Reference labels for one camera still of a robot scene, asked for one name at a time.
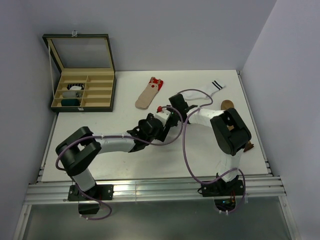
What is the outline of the beige reindeer sock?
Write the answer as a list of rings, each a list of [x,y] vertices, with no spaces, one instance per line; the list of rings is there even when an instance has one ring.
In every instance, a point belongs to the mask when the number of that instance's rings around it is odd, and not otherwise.
[[[151,77],[146,88],[139,95],[135,102],[135,107],[140,110],[146,110],[149,108],[155,96],[162,88],[164,81],[160,78]]]

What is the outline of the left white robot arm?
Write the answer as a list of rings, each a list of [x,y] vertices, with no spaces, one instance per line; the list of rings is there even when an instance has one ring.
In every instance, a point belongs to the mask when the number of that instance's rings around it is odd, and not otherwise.
[[[60,157],[67,175],[79,186],[79,194],[86,200],[96,197],[98,188],[89,171],[89,165],[99,154],[124,152],[134,153],[143,150],[153,140],[163,142],[169,132],[168,111],[149,113],[138,121],[132,130],[114,135],[95,135],[87,126],[79,128],[62,143],[55,152]]]

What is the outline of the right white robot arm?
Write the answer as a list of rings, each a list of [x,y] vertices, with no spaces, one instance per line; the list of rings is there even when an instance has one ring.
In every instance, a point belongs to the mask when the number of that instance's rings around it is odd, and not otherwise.
[[[179,111],[183,119],[182,153],[190,175],[200,184],[208,185],[217,182],[217,191],[222,195],[229,194],[234,188],[233,181],[239,177],[238,173],[241,171],[239,169],[241,155],[246,144],[252,138],[251,132],[243,119],[233,107],[226,110],[212,110],[205,108],[204,104],[189,106],[180,93],[170,97],[169,102],[173,108]],[[189,166],[186,153],[188,124],[211,127],[213,130],[216,142],[223,152],[215,180],[200,181]]]

